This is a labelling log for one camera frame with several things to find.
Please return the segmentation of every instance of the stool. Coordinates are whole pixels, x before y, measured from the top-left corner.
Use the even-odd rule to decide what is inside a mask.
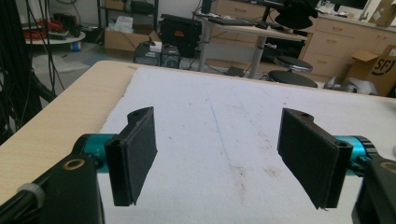
[[[275,82],[312,88],[318,87],[318,84],[313,80],[288,71],[271,71],[268,73],[268,77]]]
[[[313,69],[311,64],[289,56],[277,56],[274,58],[274,63],[288,68],[289,72],[296,71],[310,73]]]
[[[312,72],[313,69],[311,64],[288,56],[277,56],[274,58],[274,63],[286,67],[289,70],[288,71],[275,70],[269,72],[268,77],[271,80],[275,82],[292,84],[297,86],[305,86],[312,88],[318,87],[318,84],[313,80],[301,76],[299,74],[293,73],[293,71],[310,73]]]

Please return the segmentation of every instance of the metal shelving unit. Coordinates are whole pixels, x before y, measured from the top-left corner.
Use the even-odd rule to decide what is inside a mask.
[[[152,14],[153,17],[153,30],[157,31],[157,26],[158,26],[158,3],[159,0],[154,0],[154,13]],[[106,24],[108,24],[108,11],[118,11],[118,12],[123,12],[130,14],[133,16],[133,13],[131,12],[131,9],[127,7],[124,10],[119,10],[119,9],[114,9],[114,8],[107,8],[105,6],[102,6],[101,0],[96,0],[97,8],[98,8],[98,21],[99,21],[99,28],[103,29],[104,27],[102,26],[102,12],[105,12],[105,18],[106,18]]]

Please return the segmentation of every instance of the black chair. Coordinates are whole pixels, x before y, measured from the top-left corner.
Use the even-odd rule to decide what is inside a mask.
[[[294,72],[306,72],[306,73],[312,72],[313,67],[311,64],[289,56],[277,56],[274,58],[274,63],[287,68],[288,71],[280,71],[280,70],[271,71],[268,73],[268,77],[270,78],[270,80],[274,82],[286,83],[297,86],[305,86],[312,88],[318,87],[318,84],[315,81],[307,77],[304,77],[302,75],[299,75],[297,73],[294,73]]]

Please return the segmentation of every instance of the drawer cabinet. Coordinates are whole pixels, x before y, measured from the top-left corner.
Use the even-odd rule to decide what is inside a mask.
[[[318,53],[306,53],[304,60],[313,66],[313,74],[321,74],[323,80],[329,80],[330,77],[336,76],[342,80],[347,74],[350,67],[345,63],[344,58],[334,57]]]
[[[254,19],[262,17],[264,7],[230,0],[218,0],[216,13],[221,16],[247,17]]]
[[[251,19],[261,18],[264,14],[265,7],[235,2],[231,0],[217,0],[212,4],[212,13],[219,14],[220,16],[230,16],[244,17]],[[214,27],[211,33],[211,43],[221,43],[227,45],[234,45],[240,47],[254,48],[256,46],[258,37],[256,35],[243,35],[233,32],[225,32],[219,30],[219,28]],[[210,65],[220,66],[220,67],[230,67],[232,65],[238,66],[244,69],[249,67],[248,63],[233,62],[233,61],[222,61],[222,60],[207,60]]]
[[[315,32],[309,42],[307,52],[344,57],[353,37]]]
[[[396,33],[345,21],[319,18],[303,60],[314,67],[317,79],[336,76],[342,82],[353,64],[352,54],[364,49],[381,54],[389,44],[396,44]]]
[[[329,34],[353,37],[359,31],[359,26],[342,21],[320,18],[316,30]]]

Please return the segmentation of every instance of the table surface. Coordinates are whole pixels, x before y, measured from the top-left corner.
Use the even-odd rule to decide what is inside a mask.
[[[279,32],[278,30],[274,30],[271,28],[268,29],[260,29],[255,26],[231,26],[231,25],[220,25],[214,22],[208,21],[207,19],[202,19],[202,21],[206,24],[213,25],[219,27],[221,31],[228,31],[228,32],[235,32],[241,33],[245,35],[257,35],[263,37],[272,37],[272,38],[279,38],[279,39],[288,39],[288,40],[306,40],[305,36],[291,34],[288,32]]]
[[[73,42],[78,42],[84,38],[85,38],[85,33],[81,32],[78,37],[68,36],[65,40],[51,39],[49,42],[51,43],[51,45],[70,44]],[[34,41],[30,42],[29,39],[26,39],[26,44],[42,45],[43,41],[42,40],[34,40]]]
[[[396,101],[244,78],[99,62],[0,147],[0,202],[69,154],[84,133],[117,133],[153,105],[159,153],[136,207],[107,223],[351,223],[361,180],[347,177],[339,207],[316,211],[276,152],[281,108],[313,115],[336,135],[362,135],[395,160]]]

